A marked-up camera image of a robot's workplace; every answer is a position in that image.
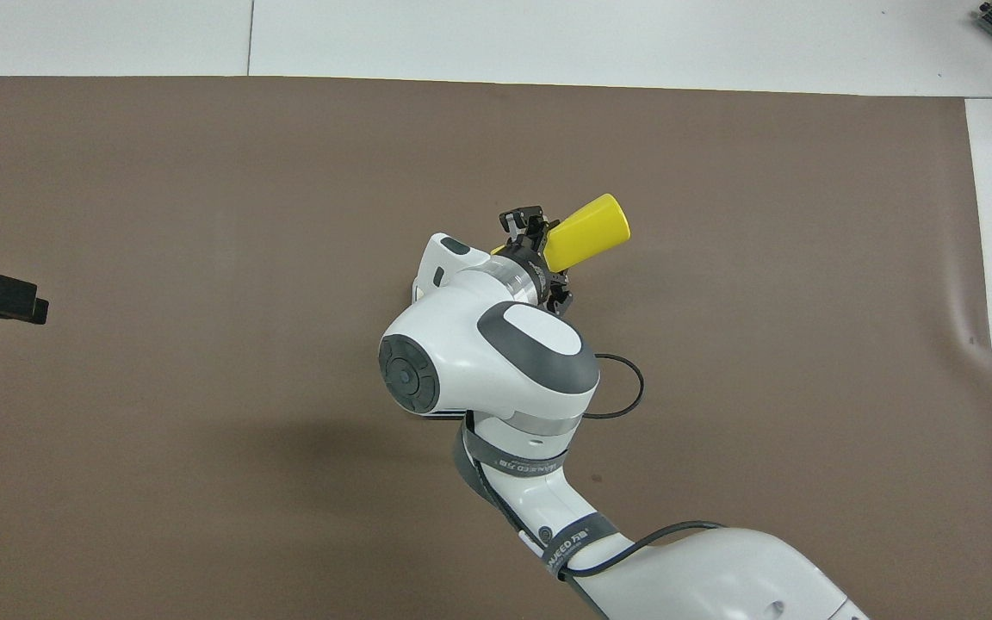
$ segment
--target robotic arm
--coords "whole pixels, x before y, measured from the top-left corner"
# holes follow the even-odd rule
[[[431,237],[412,305],[381,339],[379,362],[401,407],[460,419],[454,462],[547,572],[602,617],[867,620],[786,542],[754,530],[686,522],[638,542],[567,483],[562,463],[599,381],[595,354],[562,315],[566,271],[629,239],[604,194],[564,222],[540,208],[500,215],[492,254]],[[648,546],[676,530],[705,529]]]

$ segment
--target cable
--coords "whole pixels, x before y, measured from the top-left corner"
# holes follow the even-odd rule
[[[681,523],[673,523],[672,525],[667,525],[661,527],[653,534],[641,539],[641,541],[634,542],[633,545],[626,547],[622,552],[619,552],[617,556],[611,558],[608,561],[604,561],[603,564],[598,564],[592,568],[582,568],[580,570],[575,570],[572,568],[564,567],[558,573],[558,580],[566,580],[566,577],[591,577],[594,574],[602,573],[604,570],[611,568],[611,566],[617,565],[618,562],[626,560],[627,557],[633,555],[637,550],[646,547],[649,543],[656,541],[658,538],[662,538],[669,534],[674,534],[676,532],[682,532],[682,530],[717,530],[719,527],[725,527],[721,523],[714,523],[713,521],[684,521]]]
[[[645,375],[642,375],[642,370],[637,368],[637,365],[626,357],[615,356],[614,353],[596,353],[595,357],[601,357],[603,360],[614,360],[617,362],[622,362],[629,366],[631,370],[634,370],[634,374],[637,375],[637,397],[634,398],[633,403],[630,403],[625,408],[618,409],[617,412],[610,413],[589,413],[584,412],[584,417],[590,420],[607,420],[607,419],[617,419],[619,416],[625,416],[626,413],[633,412],[634,408],[642,403],[642,396],[645,394]]]

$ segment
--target gray strap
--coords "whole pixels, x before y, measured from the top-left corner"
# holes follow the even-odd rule
[[[546,570],[555,577],[558,576],[564,565],[568,564],[580,549],[598,541],[599,538],[617,533],[618,528],[597,511],[587,517],[576,519],[564,526],[546,545],[546,550],[542,552],[542,561],[546,562]]]
[[[552,459],[524,459],[522,456],[500,450],[464,425],[462,433],[465,436],[465,449],[469,452],[469,456],[477,462],[483,462],[488,467],[496,468],[516,478],[536,478],[539,475],[553,474],[564,463],[567,455],[567,451],[564,451]]]

